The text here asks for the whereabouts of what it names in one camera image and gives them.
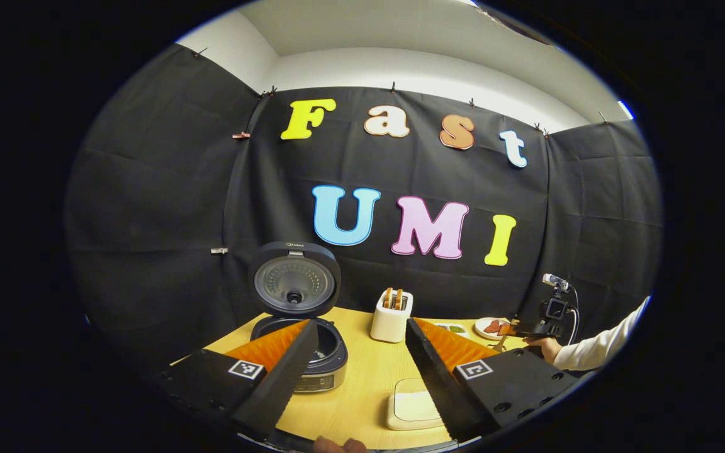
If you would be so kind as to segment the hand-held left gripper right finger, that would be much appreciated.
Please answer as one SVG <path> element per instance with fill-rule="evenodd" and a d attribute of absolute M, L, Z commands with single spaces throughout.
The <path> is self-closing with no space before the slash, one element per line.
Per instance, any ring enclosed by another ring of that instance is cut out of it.
<path fill-rule="evenodd" d="M 524 348 L 498 352 L 409 318 L 405 344 L 449 436 L 486 437 L 564 398 L 579 380 Z"/>

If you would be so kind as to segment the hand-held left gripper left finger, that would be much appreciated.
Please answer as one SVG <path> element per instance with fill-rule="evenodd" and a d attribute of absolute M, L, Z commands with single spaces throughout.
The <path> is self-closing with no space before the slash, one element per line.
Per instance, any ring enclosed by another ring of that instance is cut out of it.
<path fill-rule="evenodd" d="M 215 429 L 266 440 L 318 346 L 302 320 L 230 352 L 201 349 L 167 367 L 155 385 L 167 401 Z"/>

